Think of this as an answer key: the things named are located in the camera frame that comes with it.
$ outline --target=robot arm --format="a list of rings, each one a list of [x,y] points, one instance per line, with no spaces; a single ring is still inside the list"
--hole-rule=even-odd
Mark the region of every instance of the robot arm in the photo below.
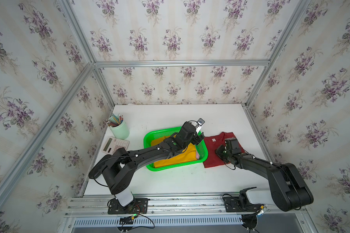
[[[136,151],[119,148],[113,155],[104,156],[88,176],[90,179],[96,179],[102,174],[110,192],[116,196],[119,203],[123,207],[129,206],[134,198],[128,185],[135,171],[155,161],[181,154],[190,143],[198,145],[204,138],[203,133],[198,135],[204,123],[201,118],[198,121],[185,122],[179,133],[174,133],[163,142],[149,148]],[[271,197],[281,210],[288,211],[313,202],[312,193],[293,164],[270,163],[251,154],[242,153],[236,138],[228,138],[225,142],[226,147],[221,145],[216,151],[217,155],[226,163],[231,162],[240,169],[252,171],[268,179]],[[248,191],[240,192],[241,205],[251,205],[247,201]]]
[[[262,160],[249,153],[242,153],[238,140],[225,139],[226,147],[221,145],[216,154],[226,163],[231,162],[240,169],[252,171],[268,180],[271,197],[282,211],[292,210],[313,203],[313,195],[291,163],[277,164]],[[249,198],[246,190],[240,192],[240,203]]]
[[[127,187],[135,171],[155,161],[181,154],[190,143],[198,145],[204,138],[203,133],[198,135],[204,123],[205,121],[201,118],[198,121],[185,122],[179,133],[174,133],[152,147],[136,151],[126,151],[125,148],[119,148],[113,155],[104,156],[91,169],[88,177],[96,179],[102,174],[110,192],[125,207],[134,199]]]

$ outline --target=wall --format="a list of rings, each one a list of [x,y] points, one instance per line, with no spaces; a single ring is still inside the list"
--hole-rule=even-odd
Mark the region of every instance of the wall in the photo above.
[[[96,60],[263,59],[299,0],[72,1]]]
[[[267,59],[299,0],[73,1],[98,61]],[[105,68],[118,104],[245,102],[263,67]]]
[[[245,103],[262,66],[105,68],[117,104]]]
[[[59,9],[0,1],[0,181],[86,65]]]
[[[350,233],[350,0],[313,0],[251,108],[276,162],[297,166],[320,232]]]
[[[0,181],[86,65],[57,1],[0,1]],[[55,232],[109,107],[89,77],[0,211],[0,232]]]
[[[83,192],[109,112],[89,77],[2,208],[4,232],[56,232],[67,199]]]

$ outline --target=plastic basket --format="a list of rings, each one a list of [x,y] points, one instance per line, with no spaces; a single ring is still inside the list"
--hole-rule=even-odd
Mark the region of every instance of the plastic basket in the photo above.
[[[144,137],[144,148],[150,147],[150,143],[163,136],[171,136],[173,133],[179,133],[181,127],[175,127],[175,128],[170,128],[170,129],[162,129],[162,130],[156,130],[152,131],[150,133],[147,133]],[[196,161],[190,161],[190,162],[185,162],[185,163],[178,163],[178,164],[173,164],[173,165],[168,165],[164,167],[154,167],[154,164],[149,164],[147,165],[147,168],[151,171],[160,171],[160,170],[165,170],[173,167],[180,167],[180,166],[185,166],[185,165],[190,165],[190,164],[195,164],[195,163],[202,163],[207,159],[208,152],[207,148],[205,145],[205,142],[202,141],[198,145],[196,145],[196,150],[198,154],[200,155],[200,159]]]

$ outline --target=tabletop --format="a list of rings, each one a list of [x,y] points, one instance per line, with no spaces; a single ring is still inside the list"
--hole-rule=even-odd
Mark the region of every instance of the tabletop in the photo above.
[[[206,137],[221,132],[233,132],[241,146],[258,158],[266,159],[252,127],[240,104],[189,105],[116,105],[129,127],[128,150],[143,149],[144,136],[154,130],[179,127],[189,120],[202,118],[201,131]],[[109,128],[104,135],[113,136]],[[105,156],[98,152],[95,164]],[[96,179],[106,185],[103,176]],[[150,171],[142,167],[135,171],[129,185],[133,194],[185,194],[239,192],[249,187],[266,188],[268,181],[248,170],[231,170],[226,166],[204,168],[203,163]],[[107,187],[89,180],[84,195],[110,195]]]

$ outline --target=green cup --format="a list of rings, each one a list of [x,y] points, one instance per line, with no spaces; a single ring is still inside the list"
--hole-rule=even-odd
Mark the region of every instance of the green cup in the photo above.
[[[128,126],[125,120],[123,120],[123,122],[120,125],[109,128],[113,132],[115,138],[126,139],[129,136],[130,131],[128,130]]]

